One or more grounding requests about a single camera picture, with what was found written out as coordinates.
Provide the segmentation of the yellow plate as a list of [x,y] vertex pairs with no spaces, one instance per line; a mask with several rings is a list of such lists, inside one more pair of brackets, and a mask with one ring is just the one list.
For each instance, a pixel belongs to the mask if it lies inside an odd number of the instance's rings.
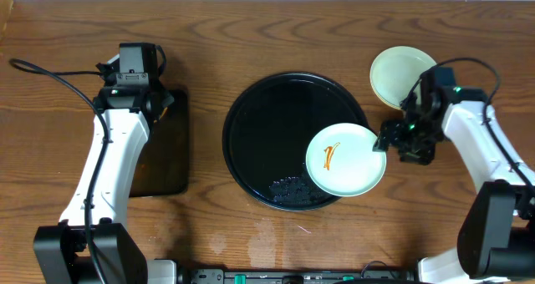
[[373,89],[373,92],[375,94],[375,96],[383,103],[383,104],[386,104],[387,106],[389,106],[390,108],[392,109],[396,109],[396,110],[401,110],[401,107],[399,105],[396,105],[396,104],[392,104],[391,102],[387,101],[386,99],[384,99],[380,93],[378,92],[377,88],[375,87],[374,85],[374,82],[372,79],[369,80],[370,81],[370,86],[371,88]]

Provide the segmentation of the light green plate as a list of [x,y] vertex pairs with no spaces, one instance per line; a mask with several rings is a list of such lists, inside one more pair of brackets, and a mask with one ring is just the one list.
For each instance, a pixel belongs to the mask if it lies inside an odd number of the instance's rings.
[[369,79],[384,99],[400,106],[420,75],[435,65],[436,61],[418,48],[395,46],[374,59]]
[[310,141],[305,165],[311,181],[339,197],[362,195],[382,179],[387,158],[373,151],[377,135],[362,125],[333,124]]

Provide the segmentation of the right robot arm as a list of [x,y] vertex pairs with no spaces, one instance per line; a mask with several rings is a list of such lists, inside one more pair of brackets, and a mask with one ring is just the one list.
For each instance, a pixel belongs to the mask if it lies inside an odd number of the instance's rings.
[[484,283],[534,278],[534,172],[497,122],[491,98],[456,84],[451,68],[433,67],[402,101],[403,119],[385,121],[374,151],[428,165],[436,144],[456,147],[476,190],[456,247],[418,262],[419,281]]

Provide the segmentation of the orange green sponge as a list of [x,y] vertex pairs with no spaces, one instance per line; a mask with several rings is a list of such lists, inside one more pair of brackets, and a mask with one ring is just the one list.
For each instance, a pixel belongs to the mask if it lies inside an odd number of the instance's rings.
[[168,108],[164,108],[161,114],[159,115],[158,121],[162,121],[163,117],[165,116]]

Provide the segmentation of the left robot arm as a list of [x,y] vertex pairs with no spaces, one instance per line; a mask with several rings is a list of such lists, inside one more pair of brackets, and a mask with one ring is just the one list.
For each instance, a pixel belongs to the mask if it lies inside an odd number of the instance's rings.
[[177,283],[178,264],[147,260],[126,225],[137,161],[174,101],[160,82],[165,53],[153,43],[122,43],[97,67],[104,86],[93,99],[50,75],[91,108],[94,133],[76,191],[57,225],[37,229],[34,254],[47,283]]

